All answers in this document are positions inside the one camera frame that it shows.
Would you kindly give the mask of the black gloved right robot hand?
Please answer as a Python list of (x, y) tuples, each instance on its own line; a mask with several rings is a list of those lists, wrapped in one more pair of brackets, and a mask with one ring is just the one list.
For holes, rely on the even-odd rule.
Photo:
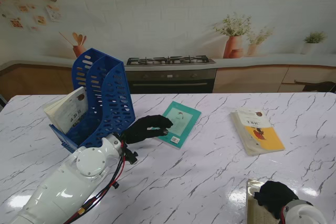
[(292, 200), (299, 199), (285, 184), (271, 180), (265, 182), (259, 192), (255, 192), (254, 198), (278, 220), (282, 208)]

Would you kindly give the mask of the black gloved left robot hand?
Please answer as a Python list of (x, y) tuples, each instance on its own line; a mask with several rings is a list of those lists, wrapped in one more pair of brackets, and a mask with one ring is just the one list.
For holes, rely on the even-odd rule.
[(173, 123), (162, 115), (148, 115), (136, 120), (121, 134), (126, 144), (134, 144), (147, 138), (165, 136)]

